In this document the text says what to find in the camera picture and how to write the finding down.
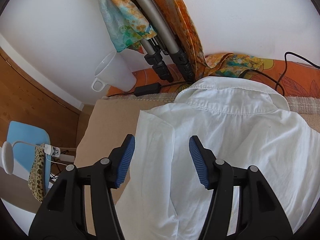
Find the white charger plug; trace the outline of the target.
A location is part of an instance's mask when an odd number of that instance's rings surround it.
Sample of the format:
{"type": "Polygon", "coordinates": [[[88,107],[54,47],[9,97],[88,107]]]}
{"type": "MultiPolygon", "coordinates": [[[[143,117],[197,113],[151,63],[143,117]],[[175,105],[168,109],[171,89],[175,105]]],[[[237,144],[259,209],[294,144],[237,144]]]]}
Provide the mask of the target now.
{"type": "Polygon", "coordinates": [[[46,155],[50,155],[54,158],[59,158],[61,155],[60,148],[48,144],[44,145],[44,152],[46,155]]]}

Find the leopard print cloth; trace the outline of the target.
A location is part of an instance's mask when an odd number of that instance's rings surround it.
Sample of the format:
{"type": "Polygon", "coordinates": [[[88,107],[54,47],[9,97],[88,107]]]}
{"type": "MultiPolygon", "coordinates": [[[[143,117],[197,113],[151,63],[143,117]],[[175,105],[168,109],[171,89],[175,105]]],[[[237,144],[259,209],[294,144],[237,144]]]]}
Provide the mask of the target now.
{"type": "Polygon", "coordinates": [[[44,149],[35,147],[35,158],[29,173],[28,187],[34,198],[39,202],[43,202],[46,195],[44,182],[45,158],[44,149]]]}

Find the light blue chair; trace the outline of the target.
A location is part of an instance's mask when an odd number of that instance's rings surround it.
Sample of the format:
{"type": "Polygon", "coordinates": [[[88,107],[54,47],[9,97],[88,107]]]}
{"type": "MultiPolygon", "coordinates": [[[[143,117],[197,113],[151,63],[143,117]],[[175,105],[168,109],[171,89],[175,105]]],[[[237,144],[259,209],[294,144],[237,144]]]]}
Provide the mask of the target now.
{"type": "Polygon", "coordinates": [[[44,129],[11,121],[1,150],[1,164],[5,172],[28,180],[35,160],[35,146],[42,144],[50,144],[44,129]]]}

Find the white mug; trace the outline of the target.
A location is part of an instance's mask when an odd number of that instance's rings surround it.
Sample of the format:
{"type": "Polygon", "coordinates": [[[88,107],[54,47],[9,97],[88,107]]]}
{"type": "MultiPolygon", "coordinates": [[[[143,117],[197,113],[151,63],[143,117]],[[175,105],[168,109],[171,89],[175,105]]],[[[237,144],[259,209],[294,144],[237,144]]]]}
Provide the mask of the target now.
{"type": "Polygon", "coordinates": [[[97,66],[91,88],[95,92],[101,92],[106,86],[113,86],[128,92],[136,82],[136,77],[123,57],[116,51],[112,51],[97,66]]]}

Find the white desk lamp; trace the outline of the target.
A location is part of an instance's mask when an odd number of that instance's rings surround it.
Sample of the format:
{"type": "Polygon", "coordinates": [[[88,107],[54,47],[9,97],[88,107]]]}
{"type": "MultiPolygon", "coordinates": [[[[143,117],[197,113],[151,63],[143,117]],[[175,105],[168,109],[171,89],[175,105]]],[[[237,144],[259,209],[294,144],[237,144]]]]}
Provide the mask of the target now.
{"type": "Polygon", "coordinates": [[[13,148],[16,144],[25,144],[28,146],[33,146],[33,147],[39,147],[40,149],[44,150],[43,146],[40,145],[35,145],[35,144],[30,144],[28,142],[24,142],[24,141],[15,141],[12,144],[8,141],[5,141],[3,143],[2,146],[2,150],[1,150],[1,160],[2,160],[2,164],[3,164],[3,168],[5,170],[5,172],[9,175],[13,174],[14,171],[14,152],[13,152],[13,148]]]}

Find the checked woven bed cover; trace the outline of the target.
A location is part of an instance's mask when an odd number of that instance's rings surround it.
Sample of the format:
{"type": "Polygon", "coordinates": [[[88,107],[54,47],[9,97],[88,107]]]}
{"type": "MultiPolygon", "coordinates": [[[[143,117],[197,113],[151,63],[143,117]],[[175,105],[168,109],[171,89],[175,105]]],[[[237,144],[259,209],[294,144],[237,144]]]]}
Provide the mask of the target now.
{"type": "MultiPolygon", "coordinates": [[[[114,95],[104,96],[103,100],[133,100],[133,101],[146,101],[160,103],[160,105],[174,102],[178,93],[159,93],[149,94],[143,96],[135,95],[114,95]]],[[[317,98],[306,98],[297,96],[287,96],[289,108],[293,112],[299,114],[319,114],[319,99],[317,98]]]]}

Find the orange floral bed sheet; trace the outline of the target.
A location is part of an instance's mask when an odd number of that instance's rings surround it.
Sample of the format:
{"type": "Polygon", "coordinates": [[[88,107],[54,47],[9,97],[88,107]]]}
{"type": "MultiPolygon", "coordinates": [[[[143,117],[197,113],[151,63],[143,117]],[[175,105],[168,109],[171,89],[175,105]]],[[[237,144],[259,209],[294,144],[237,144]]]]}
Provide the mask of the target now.
{"type": "MultiPolygon", "coordinates": [[[[264,65],[259,69],[260,73],[249,72],[245,75],[246,79],[264,83],[271,88],[275,88],[277,81],[283,72],[286,72],[280,81],[277,92],[285,96],[319,98],[319,69],[303,63],[293,62],[294,57],[289,55],[287,68],[285,62],[280,60],[264,60],[264,65]]],[[[162,93],[180,92],[187,88],[183,77],[178,72],[174,64],[168,65],[174,77],[173,83],[161,80],[153,69],[145,69],[134,72],[137,79],[135,87],[160,83],[162,93]]]]}

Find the folded grey tripod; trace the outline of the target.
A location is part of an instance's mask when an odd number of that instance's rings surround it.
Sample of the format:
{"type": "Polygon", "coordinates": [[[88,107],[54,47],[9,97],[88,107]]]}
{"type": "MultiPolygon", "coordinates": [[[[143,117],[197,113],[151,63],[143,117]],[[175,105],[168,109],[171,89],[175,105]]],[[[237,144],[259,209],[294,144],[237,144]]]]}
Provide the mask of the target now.
{"type": "Polygon", "coordinates": [[[162,57],[162,55],[168,55],[182,74],[185,82],[194,82],[195,74],[193,73],[191,63],[187,59],[184,50],[176,42],[176,37],[155,0],[133,1],[138,4],[138,9],[144,14],[147,20],[149,20],[151,26],[157,33],[157,35],[150,40],[141,40],[141,44],[146,51],[146,55],[144,56],[146,62],[152,66],[161,80],[172,82],[174,78],[162,57]]]}

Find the colourful patterned scarf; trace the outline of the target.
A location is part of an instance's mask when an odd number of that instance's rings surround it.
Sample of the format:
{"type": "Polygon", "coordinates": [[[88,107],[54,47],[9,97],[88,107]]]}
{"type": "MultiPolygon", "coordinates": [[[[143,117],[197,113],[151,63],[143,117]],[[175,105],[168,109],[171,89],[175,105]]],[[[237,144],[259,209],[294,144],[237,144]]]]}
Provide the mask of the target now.
{"type": "MultiPolygon", "coordinates": [[[[196,28],[183,0],[155,0],[176,42],[191,63],[195,80],[218,75],[242,77],[259,70],[264,60],[249,55],[220,53],[205,56],[196,28]]],[[[100,13],[116,51],[135,50],[146,55],[141,40],[150,40],[157,33],[133,0],[98,0],[100,13]]]]}

